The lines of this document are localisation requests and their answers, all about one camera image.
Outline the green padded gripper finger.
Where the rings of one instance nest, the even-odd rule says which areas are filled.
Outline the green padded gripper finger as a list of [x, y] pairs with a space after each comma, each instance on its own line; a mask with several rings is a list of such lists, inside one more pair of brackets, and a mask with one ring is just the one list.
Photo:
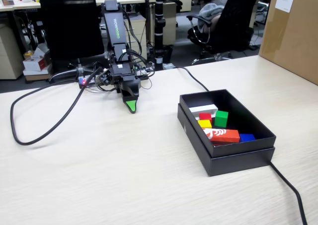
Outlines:
[[132, 96], [129, 92], [121, 92], [123, 103], [127, 106], [129, 111], [134, 114], [137, 110], [138, 97]]

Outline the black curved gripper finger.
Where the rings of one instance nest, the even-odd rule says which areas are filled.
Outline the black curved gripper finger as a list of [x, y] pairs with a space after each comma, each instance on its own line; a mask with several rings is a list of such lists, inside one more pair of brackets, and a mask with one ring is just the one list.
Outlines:
[[123, 81], [121, 83], [121, 93], [124, 100], [137, 100], [139, 98], [139, 89], [141, 81], [139, 78]]

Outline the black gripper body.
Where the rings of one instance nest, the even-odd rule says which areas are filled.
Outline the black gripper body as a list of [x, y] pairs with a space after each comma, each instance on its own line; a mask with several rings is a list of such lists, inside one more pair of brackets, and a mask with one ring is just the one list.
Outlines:
[[137, 79], [129, 63], [113, 64], [109, 70], [111, 73], [111, 84], [118, 85], [120, 89], [123, 81]]

